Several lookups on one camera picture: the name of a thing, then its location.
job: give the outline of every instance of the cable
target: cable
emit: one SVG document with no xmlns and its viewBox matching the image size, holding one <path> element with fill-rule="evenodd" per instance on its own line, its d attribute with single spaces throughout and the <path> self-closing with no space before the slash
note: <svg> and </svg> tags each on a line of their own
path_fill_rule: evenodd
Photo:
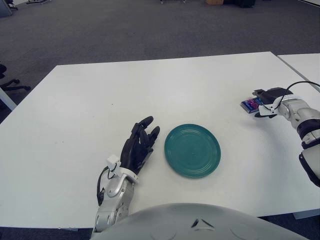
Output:
<svg viewBox="0 0 320 240">
<path fill-rule="evenodd" d="M 296 82 L 292 83 L 290 86 L 288 86 L 286 89 L 289 90 L 292 86 L 294 86 L 294 85 L 296 85 L 296 84 L 313 84 L 313 85 L 316 85 L 316 86 L 320 87 L 320 84 L 318 84 L 318 83 L 316 83 L 316 82 L 313 82 L 313 81 L 296 81 Z M 284 99 L 285 95 L 286 95 L 286 94 L 283 94 L 283 95 L 282 95 L 279 104 L 274 108 L 274 110 L 276 110 L 276 109 L 280 106 L 280 104 L 281 104 L 282 100 Z"/>
<path fill-rule="evenodd" d="M 106 166 L 102 172 L 100 173 L 100 176 L 98 178 L 98 182 L 96 184 L 96 199 L 98 200 L 98 205 L 100 206 L 104 200 L 104 195 L 102 194 L 102 191 L 100 191 L 100 182 L 101 182 L 101 177 L 104 174 L 105 171 L 107 171 L 109 169 L 108 166 Z"/>
</svg>

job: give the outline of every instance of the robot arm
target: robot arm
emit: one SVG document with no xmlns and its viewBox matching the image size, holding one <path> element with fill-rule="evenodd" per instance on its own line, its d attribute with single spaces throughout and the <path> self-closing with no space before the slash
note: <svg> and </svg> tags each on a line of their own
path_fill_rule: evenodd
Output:
<svg viewBox="0 0 320 240">
<path fill-rule="evenodd" d="M 145 129 L 153 120 L 154 118 L 149 116 L 136 123 L 131 136 L 124 144 L 120 159 L 114 155 L 108 158 L 108 166 L 103 169 L 97 184 L 97 200 L 100 207 L 92 236 L 128 216 L 134 184 L 138 183 L 138 173 L 152 153 L 152 146 L 160 132 L 157 126 L 150 134 L 146 133 Z M 110 181 L 106 188 L 100 190 L 100 180 L 106 171 Z"/>
<path fill-rule="evenodd" d="M 310 180 L 320 187 L 320 112 L 284 88 L 259 89 L 253 95 L 263 102 L 256 117 L 282 115 L 291 122 L 302 140 L 299 160 Z"/>
</svg>

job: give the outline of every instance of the small box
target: small box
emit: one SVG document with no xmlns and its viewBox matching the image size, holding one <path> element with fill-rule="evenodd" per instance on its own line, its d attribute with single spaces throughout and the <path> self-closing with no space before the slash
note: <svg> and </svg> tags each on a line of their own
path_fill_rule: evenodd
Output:
<svg viewBox="0 0 320 240">
<path fill-rule="evenodd" d="M 205 0 L 209 5 L 221 5 L 224 4 L 224 0 Z"/>
<path fill-rule="evenodd" d="M 248 114 L 259 111 L 260 105 L 263 105 L 263 103 L 258 97 L 241 102 L 241 107 L 243 107 Z"/>
</svg>

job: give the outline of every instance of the teal plate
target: teal plate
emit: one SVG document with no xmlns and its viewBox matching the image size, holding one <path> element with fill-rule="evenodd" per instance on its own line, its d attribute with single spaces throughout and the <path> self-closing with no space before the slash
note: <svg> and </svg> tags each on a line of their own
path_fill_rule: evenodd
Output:
<svg viewBox="0 0 320 240">
<path fill-rule="evenodd" d="M 178 173 L 189 178 L 202 178 L 218 166 L 221 150 L 215 136 L 202 126 L 183 124 L 165 139 L 165 157 Z"/>
</svg>

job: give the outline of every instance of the gray carpet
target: gray carpet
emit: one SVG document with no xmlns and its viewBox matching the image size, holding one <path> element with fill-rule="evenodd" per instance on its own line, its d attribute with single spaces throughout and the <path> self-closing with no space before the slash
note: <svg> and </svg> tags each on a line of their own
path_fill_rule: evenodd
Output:
<svg viewBox="0 0 320 240">
<path fill-rule="evenodd" d="M 16 78 L 33 89 L 63 64 L 320 52 L 320 8 L 297 0 L 257 0 L 253 8 L 210 6 L 204 0 L 165 1 L 161 5 L 159 0 L 52 0 L 18 5 L 13 16 L 0 18 L 0 61 L 8 68 L 0 84 Z M 18 104 L 28 93 L 8 94 Z M 9 113 L 0 102 L 0 123 Z M 319 226 L 319 217 L 312 219 L 308 221 Z M 291 219 L 285 226 L 319 239 L 319 228 L 300 223 Z M 40 239 L 34 235 L 39 230 L 1 230 L 6 240 Z M 41 234 L 49 236 L 41 239 L 88 238 L 87 232 L 83 238 L 62 232 L 49 237 L 55 236 L 52 230 L 43 230 Z"/>
</svg>

